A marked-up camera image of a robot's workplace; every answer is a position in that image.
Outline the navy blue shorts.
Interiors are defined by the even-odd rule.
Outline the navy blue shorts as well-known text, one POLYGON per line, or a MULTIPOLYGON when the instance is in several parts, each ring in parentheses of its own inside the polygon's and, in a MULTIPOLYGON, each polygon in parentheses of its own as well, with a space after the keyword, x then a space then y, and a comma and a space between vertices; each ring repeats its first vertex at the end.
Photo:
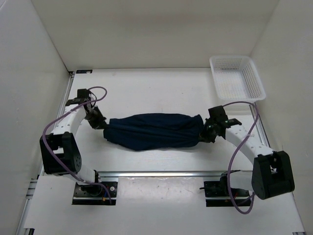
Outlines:
POLYGON ((189 148, 199 143, 203 127, 200 115, 149 113, 112 118, 103 136, 134 151, 189 148))

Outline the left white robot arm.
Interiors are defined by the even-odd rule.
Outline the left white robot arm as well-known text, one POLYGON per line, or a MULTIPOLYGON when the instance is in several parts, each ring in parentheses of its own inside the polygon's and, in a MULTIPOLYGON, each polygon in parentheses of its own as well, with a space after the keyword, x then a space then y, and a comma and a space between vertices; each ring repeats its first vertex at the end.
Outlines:
POLYGON ((44 128, 40 138, 45 173, 84 184, 92 196, 102 192, 102 183, 96 170, 83 165, 75 135, 84 120, 94 130, 107 128, 106 118, 96 105, 107 93, 101 86, 78 89, 77 96, 66 102, 64 113, 44 128))

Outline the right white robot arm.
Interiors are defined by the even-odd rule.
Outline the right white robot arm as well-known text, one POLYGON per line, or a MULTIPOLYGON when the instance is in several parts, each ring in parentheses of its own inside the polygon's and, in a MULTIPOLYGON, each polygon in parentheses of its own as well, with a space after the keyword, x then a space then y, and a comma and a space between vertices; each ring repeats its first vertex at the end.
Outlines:
POLYGON ((222 176, 220 191, 230 196, 237 189, 248 190, 262 199, 272 198, 294 191, 295 183, 289 155, 285 151, 274 151, 251 135, 237 119, 229 119, 223 106, 208 110, 200 138, 214 142, 216 137, 236 147, 251 162, 251 172, 229 170, 222 176))

